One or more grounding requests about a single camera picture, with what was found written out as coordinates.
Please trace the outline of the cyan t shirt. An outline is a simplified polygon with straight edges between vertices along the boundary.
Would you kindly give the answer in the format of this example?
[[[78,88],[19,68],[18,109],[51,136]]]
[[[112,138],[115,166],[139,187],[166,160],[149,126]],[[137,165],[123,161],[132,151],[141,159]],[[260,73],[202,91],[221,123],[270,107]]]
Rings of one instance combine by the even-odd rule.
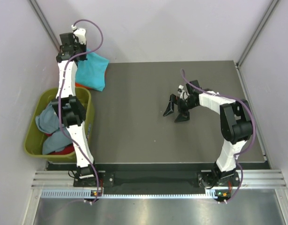
[[[78,62],[75,82],[87,86],[88,89],[102,92],[105,88],[105,72],[110,61],[95,52],[86,56],[87,60]]]

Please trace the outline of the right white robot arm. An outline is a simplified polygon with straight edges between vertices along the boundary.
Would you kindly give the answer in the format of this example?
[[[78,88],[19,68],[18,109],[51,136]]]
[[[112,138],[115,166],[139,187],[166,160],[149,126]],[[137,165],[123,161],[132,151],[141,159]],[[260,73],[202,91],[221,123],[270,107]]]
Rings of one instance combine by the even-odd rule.
[[[219,114],[223,145],[211,174],[201,178],[201,185],[208,188],[222,186],[235,175],[239,153],[253,134],[249,104],[246,100],[234,100],[221,97],[211,89],[202,89],[198,80],[190,81],[185,86],[179,85],[177,94],[171,94],[163,116],[166,117],[177,108],[176,123],[189,121],[190,110],[202,106]]]

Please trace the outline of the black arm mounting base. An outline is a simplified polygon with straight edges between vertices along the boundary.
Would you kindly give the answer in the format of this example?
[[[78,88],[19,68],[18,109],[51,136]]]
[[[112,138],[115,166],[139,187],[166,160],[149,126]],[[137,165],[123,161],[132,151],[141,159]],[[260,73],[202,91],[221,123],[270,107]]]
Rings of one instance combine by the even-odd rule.
[[[189,178],[197,182],[197,173],[210,172],[214,163],[97,163],[100,173],[114,174],[118,180],[131,183],[165,183]]]

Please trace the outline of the grey blue t shirt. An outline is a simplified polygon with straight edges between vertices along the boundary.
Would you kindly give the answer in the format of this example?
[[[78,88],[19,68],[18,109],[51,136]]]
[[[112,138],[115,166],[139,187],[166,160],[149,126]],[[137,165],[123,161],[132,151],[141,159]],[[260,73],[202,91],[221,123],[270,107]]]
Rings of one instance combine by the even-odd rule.
[[[37,128],[45,134],[53,134],[59,129],[59,119],[56,115],[52,103],[35,118]]]
[[[48,155],[53,152],[61,152],[66,146],[72,144],[72,139],[69,133],[64,129],[65,134],[58,129],[51,136],[49,136],[43,143],[42,154]]]

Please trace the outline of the folded orange t shirt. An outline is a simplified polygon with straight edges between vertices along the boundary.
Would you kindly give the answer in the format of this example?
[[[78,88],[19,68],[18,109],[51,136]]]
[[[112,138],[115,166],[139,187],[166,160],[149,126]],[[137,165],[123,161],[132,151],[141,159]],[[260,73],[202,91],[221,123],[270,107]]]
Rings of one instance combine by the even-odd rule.
[[[82,87],[82,88],[86,88],[86,89],[88,89],[88,87],[87,86],[84,86],[84,85],[82,85],[82,84],[79,84],[79,83],[75,83],[75,86],[76,87]]]

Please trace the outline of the aluminium frame rail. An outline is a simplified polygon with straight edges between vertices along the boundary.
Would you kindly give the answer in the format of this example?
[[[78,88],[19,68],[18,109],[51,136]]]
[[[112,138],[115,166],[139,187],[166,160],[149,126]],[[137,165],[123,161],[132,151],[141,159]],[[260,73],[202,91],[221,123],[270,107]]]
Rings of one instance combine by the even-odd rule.
[[[239,77],[239,80],[240,80],[240,83],[241,83],[245,98],[249,102],[250,112],[251,112],[251,114],[252,114],[252,116],[254,118],[254,124],[255,124],[255,128],[256,128],[255,142],[258,141],[258,143],[260,145],[260,148],[261,148],[261,151],[262,151],[263,158],[264,158],[264,160],[266,162],[268,162],[268,157],[267,157],[267,154],[266,154],[265,146],[263,144],[263,140],[262,140],[261,135],[259,135],[258,125],[257,125],[256,117],[254,115],[253,104],[252,104],[252,101],[251,101],[251,97],[250,97],[250,95],[248,93],[248,89],[247,89],[246,82],[244,80],[244,76],[243,76],[243,73],[241,71],[241,68],[236,62],[235,62],[235,68],[236,68],[236,72],[238,74],[238,77]]]

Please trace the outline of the red t shirt in bin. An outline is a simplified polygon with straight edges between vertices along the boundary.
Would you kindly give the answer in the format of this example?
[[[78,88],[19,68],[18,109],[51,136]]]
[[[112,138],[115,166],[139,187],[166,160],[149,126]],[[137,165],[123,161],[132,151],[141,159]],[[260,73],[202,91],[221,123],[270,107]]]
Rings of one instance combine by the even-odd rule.
[[[74,151],[73,143],[66,146],[61,152],[53,152],[49,155],[66,155]]]

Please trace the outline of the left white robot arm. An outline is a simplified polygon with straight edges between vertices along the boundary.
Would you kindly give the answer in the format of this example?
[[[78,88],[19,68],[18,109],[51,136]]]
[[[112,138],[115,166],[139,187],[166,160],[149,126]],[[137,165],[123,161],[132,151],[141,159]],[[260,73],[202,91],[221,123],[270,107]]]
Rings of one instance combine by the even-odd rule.
[[[53,109],[59,119],[63,135],[72,141],[77,169],[74,175],[75,186],[99,186],[100,174],[94,166],[94,158],[89,150],[86,137],[86,110],[75,93],[75,77],[78,62],[86,60],[87,41],[83,28],[60,35],[61,46],[56,61],[59,67],[59,87]]]

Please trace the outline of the olive green plastic bin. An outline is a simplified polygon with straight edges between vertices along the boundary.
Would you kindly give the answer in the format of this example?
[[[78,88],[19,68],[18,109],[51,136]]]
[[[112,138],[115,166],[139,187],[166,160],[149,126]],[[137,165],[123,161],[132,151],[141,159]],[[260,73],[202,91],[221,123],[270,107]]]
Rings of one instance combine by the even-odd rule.
[[[37,128],[36,117],[39,116],[40,113],[47,107],[47,105],[55,99],[57,92],[57,88],[52,88],[46,90],[40,96],[26,134],[24,142],[25,152],[31,157],[45,159],[52,163],[76,163],[75,152],[71,152],[66,155],[42,154],[43,143],[48,138],[48,135],[44,134]],[[83,87],[77,87],[75,89],[75,93],[79,101],[87,110],[85,120],[85,134],[88,140],[88,144],[90,144],[95,115],[95,108],[92,103],[91,93],[88,89]]]

